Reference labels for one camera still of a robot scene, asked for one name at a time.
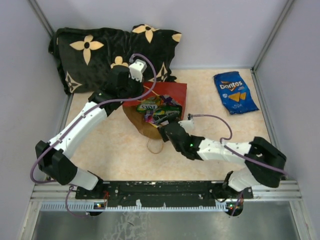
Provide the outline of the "red brown paper bag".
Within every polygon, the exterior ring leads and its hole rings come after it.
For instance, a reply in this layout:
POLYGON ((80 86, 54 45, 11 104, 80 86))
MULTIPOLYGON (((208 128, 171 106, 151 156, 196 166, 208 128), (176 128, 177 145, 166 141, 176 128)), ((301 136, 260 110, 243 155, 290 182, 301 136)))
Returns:
POLYGON ((149 140, 161 140, 162 137, 159 133, 159 127, 157 127, 157 124, 147 122, 146 120, 146 114, 148 111, 137 112, 136 107, 139 104, 139 101, 145 100, 149 97, 169 95, 179 103, 179 106, 182 107, 181 117, 176 118, 180 121, 184 118, 185 114, 187 84, 178 82, 157 82, 155 87, 152 87, 152 84, 152 82, 144 83, 144 92, 148 94, 138 100, 125 102, 122 105, 122 109, 127 118, 141 135, 147 137, 149 140))

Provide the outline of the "green Fox's candy packet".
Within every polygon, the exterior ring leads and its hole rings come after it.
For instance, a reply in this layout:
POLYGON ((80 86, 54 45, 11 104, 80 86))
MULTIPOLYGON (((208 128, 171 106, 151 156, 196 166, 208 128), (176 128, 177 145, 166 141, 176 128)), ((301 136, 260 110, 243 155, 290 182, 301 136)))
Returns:
POLYGON ((149 123, 153 123, 153 124, 157 125, 157 123, 160 120, 154 120, 153 115, 162 115, 164 113, 169 113, 169 112, 178 112, 179 117, 181 117, 182 110, 183 110, 183 108, 180 105, 177 105, 177 106, 164 105, 156 110, 149 110, 146 114, 146 120, 149 123))

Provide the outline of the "blue Doritos chip bag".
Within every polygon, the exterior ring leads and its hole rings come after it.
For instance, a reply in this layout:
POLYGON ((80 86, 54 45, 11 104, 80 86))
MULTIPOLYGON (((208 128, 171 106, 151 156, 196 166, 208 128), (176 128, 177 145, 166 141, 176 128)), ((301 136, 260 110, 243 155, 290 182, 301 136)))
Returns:
POLYGON ((250 89, 238 71, 219 73, 213 76, 223 106, 230 115, 241 115, 258 111, 250 89))

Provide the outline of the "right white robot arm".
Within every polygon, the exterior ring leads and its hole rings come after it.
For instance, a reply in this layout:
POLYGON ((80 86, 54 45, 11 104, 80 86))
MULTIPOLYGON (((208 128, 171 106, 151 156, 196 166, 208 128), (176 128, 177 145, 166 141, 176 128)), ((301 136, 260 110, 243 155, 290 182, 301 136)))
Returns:
POLYGON ((216 192, 222 198, 235 198, 243 190, 254 186, 278 188, 287 157, 263 137, 256 136, 250 142, 231 142, 230 137, 215 141, 203 136, 191 135, 188 128, 194 126, 194 115, 179 120, 177 113, 156 117, 158 132, 164 142, 171 142, 174 149, 189 160, 223 161, 242 166, 227 173, 216 192))

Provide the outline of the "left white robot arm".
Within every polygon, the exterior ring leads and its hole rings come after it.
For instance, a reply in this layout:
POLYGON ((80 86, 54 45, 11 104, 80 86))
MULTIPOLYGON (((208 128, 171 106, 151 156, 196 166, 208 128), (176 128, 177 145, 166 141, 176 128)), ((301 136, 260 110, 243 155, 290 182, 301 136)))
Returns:
POLYGON ((73 185, 86 189, 91 197, 103 195, 104 186, 99 177, 71 162, 80 143, 125 99, 139 97, 144 92, 143 72, 146 63, 137 61, 128 67, 114 66, 107 80, 88 98, 80 113, 57 136, 48 142, 39 141, 35 146, 40 171, 61 185, 73 185))

